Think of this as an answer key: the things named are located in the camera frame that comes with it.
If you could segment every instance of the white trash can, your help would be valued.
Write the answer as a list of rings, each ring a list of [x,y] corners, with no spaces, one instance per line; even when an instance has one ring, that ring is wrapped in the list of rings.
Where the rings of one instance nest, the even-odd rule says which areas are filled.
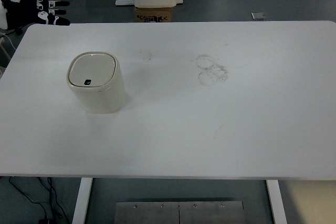
[[[69,66],[67,83],[90,113],[113,113],[122,105],[124,84],[119,62],[111,54],[85,52],[78,55]]]

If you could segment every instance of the white metal table leg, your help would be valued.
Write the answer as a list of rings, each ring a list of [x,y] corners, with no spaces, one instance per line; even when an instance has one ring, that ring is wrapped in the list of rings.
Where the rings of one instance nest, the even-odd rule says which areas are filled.
[[[285,209],[283,208],[279,183],[277,180],[267,180],[267,189],[271,203],[274,224],[287,224]]]
[[[80,181],[75,213],[72,224],[84,224],[86,211],[88,209],[91,185],[93,178],[82,178]]]

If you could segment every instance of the metal plate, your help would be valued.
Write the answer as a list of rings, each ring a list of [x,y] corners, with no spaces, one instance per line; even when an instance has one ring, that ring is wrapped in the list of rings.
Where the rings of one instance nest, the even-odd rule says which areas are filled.
[[[241,201],[180,202],[180,224],[245,224]]]
[[[115,224],[179,224],[178,202],[118,202]]]
[[[241,201],[118,202],[115,224],[245,224]]]

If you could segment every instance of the scuff mark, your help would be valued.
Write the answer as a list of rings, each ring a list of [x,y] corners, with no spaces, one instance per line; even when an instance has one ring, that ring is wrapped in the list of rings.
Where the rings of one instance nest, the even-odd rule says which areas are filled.
[[[212,86],[217,82],[225,81],[228,77],[224,66],[218,64],[209,55],[199,55],[196,58],[196,65],[201,71],[198,80],[203,86]]]

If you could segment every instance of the white robotic hand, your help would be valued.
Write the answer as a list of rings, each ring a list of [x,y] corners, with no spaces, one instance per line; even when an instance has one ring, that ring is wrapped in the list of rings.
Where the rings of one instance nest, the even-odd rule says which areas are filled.
[[[55,16],[65,10],[52,9],[68,5],[57,0],[0,0],[0,28],[15,29],[30,23],[69,25],[69,20]]]

